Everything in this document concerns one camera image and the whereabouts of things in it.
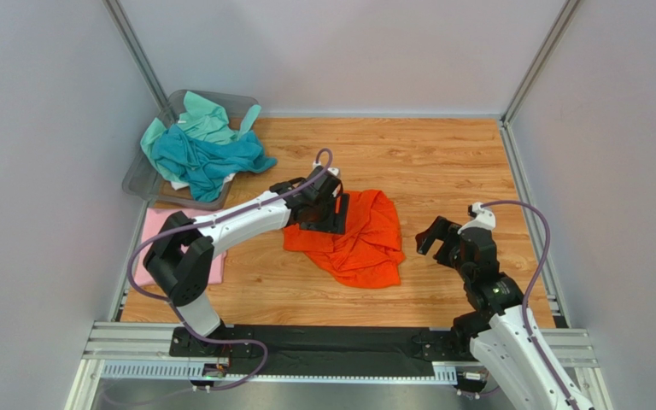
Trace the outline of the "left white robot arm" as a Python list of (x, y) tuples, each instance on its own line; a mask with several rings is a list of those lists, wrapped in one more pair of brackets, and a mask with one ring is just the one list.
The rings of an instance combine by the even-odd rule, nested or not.
[(340, 172), (314, 163), (306, 178), (274, 184), (255, 199), (215, 214), (171, 214), (142, 247), (143, 267), (198, 347), (230, 344), (206, 290), (214, 259), (230, 248), (288, 226), (330, 234), (345, 231), (349, 194)]

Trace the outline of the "orange t shirt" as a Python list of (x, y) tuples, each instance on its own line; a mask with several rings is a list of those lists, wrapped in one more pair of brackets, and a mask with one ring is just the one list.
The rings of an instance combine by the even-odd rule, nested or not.
[(401, 284), (401, 226), (395, 204), (380, 190), (348, 192), (348, 212), (342, 235), (306, 231), (296, 225), (283, 229), (284, 249), (302, 252), (338, 283), (360, 289)]

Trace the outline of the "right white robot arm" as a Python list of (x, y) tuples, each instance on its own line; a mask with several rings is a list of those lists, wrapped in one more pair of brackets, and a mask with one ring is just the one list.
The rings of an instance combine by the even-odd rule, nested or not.
[(434, 259), (460, 275), (473, 308), (453, 321), (454, 348), (479, 361), (517, 409), (594, 408), (545, 341), (523, 291), (501, 270), (494, 227), (492, 216), (475, 214), (465, 225), (438, 216), (415, 237), (422, 255), (441, 241)]

